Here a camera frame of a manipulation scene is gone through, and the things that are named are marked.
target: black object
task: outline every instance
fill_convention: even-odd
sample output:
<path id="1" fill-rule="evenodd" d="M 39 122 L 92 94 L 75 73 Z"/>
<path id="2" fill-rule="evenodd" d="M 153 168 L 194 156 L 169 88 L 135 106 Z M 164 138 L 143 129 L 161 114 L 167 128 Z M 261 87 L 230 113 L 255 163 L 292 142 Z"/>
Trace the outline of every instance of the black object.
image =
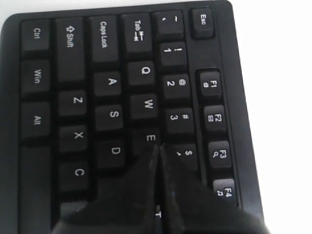
<path id="1" fill-rule="evenodd" d="M 214 28 L 212 37 L 194 38 L 194 9 L 212 13 L 213 22 L 207 21 Z M 163 31 L 160 26 L 160 33 L 166 36 L 158 40 L 155 15 L 172 11 L 181 12 L 183 20 L 179 22 L 178 18 L 178 22 L 183 22 L 183 38 L 180 32 L 177 33 L 180 26 L 174 28 L 172 33 Z M 170 25 L 176 20 L 175 17 L 172 19 L 172 13 L 165 17 L 170 20 Z M 115 19 L 116 40 L 112 23 Z M 171 50 L 166 52 L 170 55 L 160 51 L 162 45 L 170 45 L 170 48 L 164 48 Z M 182 46 L 182 51 L 178 50 L 178 45 Z M 99 50 L 97 47 L 111 48 L 109 54 L 113 55 L 107 56 L 104 49 Z M 28 76 L 27 72 L 22 71 L 25 62 L 38 64 L 38 61 L 45 61 L 44 65 L 39 63 L 41 67 L 38 68 L 37 65 L 27 65 L 27 68 L 33 70 L 34 76 Z M 154 85 L 149 80 L 148 84 L 139 83 L 135 88 L 129 86 L 127 66 L 132 62 L 154 64 Z M 49 67 L 50 76 L 47 76 L 46 67 Z M 220 74 L 221 97 L 210 98 L 209 95 L 202 98 L 199 74 L 206 72 Z M 163 97 L 162 77 L 175 75 L 188 75 L 190 96 L 186 98 L 188 84 L 185 79 L 184 86 L 183 80 L 179 83 L 179 86 L 181 84 L 185 87 L 185 91 L 181 91 L 184 88 L 172 91 L 179 97 L 170 93 L 169 99 L 172 101 L 167 101 Z M 79 112 L 76 112 L 76 108 L 72 109 L 71 105 L 68 110 L 74 110 L 74 114 L 60 116 L 59 95 L 76 91 L 85 93 L 86 112 L 82 111 L 84 106 L 78 102 L 79 107 L 83 107 L 79 108 Z M 147 95 L 145 97 L 148 99 L 138 102 L 138 106 L 136 103 L 130 105 L 131 97 L 141 95 Z M 206 130 L 204 109 L 212 106 L 223 106 L 224 109 L 225 121 L 222 126 L 219 125 L 218 131 L 208 131 L 211 125 Z M 193 122 L 185 125 L 185 129 L 184 125 L 180 125 L 177 134 L 167 134 L 165 112 L 175 109 L 192 110 Z M 5 191 L 0 193 L 0 232 L 33 234 L 52 228 L 60 218 L 60 203 L 91 203 L 100 193 L 107 194 L 110 185 L 114 184 L 109 181 L 118 183 L 132 168 L 145 146 L 154 143 L 195 144 L 197 154 L 192 159 L 192 167 L 196 160 L 198 167 L 193 174 L 210 189 L 213 189 L 217 179 L 232 179 L 236 191 L 234 204 L 263 218 L 234 18 L 232 7 L 227 1 L 14 15 L 4 24 L 0 39 L 0 110 L 0 187 Z M 102 162 L 105 166 L 99 168 L 97 143 L 119 140 L 124 142 L 124 165 L 121 166 L 121 157 L 112 158 L 109 155 L 105 158 L 107 161 Z M 208 144 L 216 141 L 229 142 L 231 167 L 212 168 Z M 36 155 L 23 156 L 24 148 L 34 150 Z M 44 148 L 49 153 L 43 154 L 35 150 L 37 148 Z M 40 160 L 38 163 L 42 164 L 42 168 L 36 168 L 33 158 Z M 59 193 L 59 166 L 77 162 L 87 162 L 88 189 Z M 33 174 L 25 177 L 25 173 L 19 173 L 23 168 L 32 170 Z M 40 175 L 49 182 L 44 184 L 42 190 L 36 190 L 42 184 L 36 181 Z M 21 196 L 30 190 L 34 190 L 31 195 L 33 202 L 24 204 Z M 36 220 L 32 225 L 25 224 L 29 219 L 25 219 L 26 214 L 21 214 L 22 210 L 38 211 L 38 214 L 27 214 L 27 218 Z"/>
<path id="2" fill-rule="evenodd" d="M 216 184 L 218 191 L 233 186 L 231 181 Z M 110 195 L 63 218 L 52 234 L 153 234 L 155 191 L 160 191 L 163 233 L 269 233 L 261 220 L 215 197 L 172 147 L 154 146 L 145 149 Z"/>

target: keyboard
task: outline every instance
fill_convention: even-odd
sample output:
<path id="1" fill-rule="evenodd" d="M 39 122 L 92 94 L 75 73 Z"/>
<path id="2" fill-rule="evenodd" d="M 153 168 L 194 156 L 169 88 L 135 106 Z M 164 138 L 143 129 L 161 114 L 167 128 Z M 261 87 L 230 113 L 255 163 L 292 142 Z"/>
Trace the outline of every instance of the keyboard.
<path id="1" fill-rule="evenodd" d="M 229 2 L 17 14 L 0 49 L 1 234 L 49 233 L 163 143 L 263 219 Z"/>

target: white surface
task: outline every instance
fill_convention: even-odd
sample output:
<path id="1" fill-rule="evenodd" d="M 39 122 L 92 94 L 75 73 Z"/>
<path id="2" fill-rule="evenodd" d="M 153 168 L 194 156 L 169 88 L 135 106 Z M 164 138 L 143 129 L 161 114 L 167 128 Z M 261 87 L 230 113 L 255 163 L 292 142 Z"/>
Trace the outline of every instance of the white surface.
<path id="1" fill-rule="evenodd" d="M 175 1 L 0 0 L 0 27 L 18 12 L 165 2 Z M 267 226 L 273 234 L 312 233 L 309 1 L 231 2 Z"/>

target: white background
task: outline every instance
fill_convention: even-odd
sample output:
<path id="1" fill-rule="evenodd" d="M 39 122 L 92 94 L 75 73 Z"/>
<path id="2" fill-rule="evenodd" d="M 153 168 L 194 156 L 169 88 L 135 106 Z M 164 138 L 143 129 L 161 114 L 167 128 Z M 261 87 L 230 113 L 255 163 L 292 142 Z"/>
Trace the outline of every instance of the white background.
<path id="1" fill-rule="evenodd" d="M 175 1 L 0 0 L 0 27 L 19 12 L 165 2 Z M 312 233 L 311 4 L 231 2 L 266 224 L 272 234 Z"/>

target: keyboard frame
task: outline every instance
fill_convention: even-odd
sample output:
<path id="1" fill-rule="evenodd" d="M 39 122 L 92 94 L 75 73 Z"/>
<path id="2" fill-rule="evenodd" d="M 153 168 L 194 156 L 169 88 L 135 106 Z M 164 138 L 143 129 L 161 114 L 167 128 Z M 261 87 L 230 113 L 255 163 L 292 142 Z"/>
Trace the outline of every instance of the keyboard frame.
<path id="1" fill-rule="evenodd" d="M 16 14 L 7 19 L 0 37 L 0 233 L 18 234 L 19 224 L 19 108 L 20 108 L 20 23 L 24 20 L 54 19 L 63 17 L 88 17 L 100 15 L 120 15 L 127 13 L 182 10 L 185 24 L 185 41 L 188 49 L 190 80 L 195 79 L 194 64 L 202 64 L 195 53 L 190 51 L 192 40 L 189 10 L 211 7 L 217 46 L 221 57 L 218 67 L 221 74 L 224 104 L 229 126 L 229 140 L 233 159 L 233 171 L 239 207 L 263 220 L 261 197 L 254 160 L 254 151 L 249 127 L 243 79 L 241 73 L 238 45 L 232 5 L 226 0 L 179 2 L 145 6 L 126 6 L 101 9 L 69 10 L 41 13 Z M 202 46 L 211 47 L 211 42 Z M 197 98 L 194 85 L 192 98 Z M 203 183 L 206 169 L 203 158 L 203 142 L 199 111 L 194 111 L 197 134 L 199 164 Z"/>

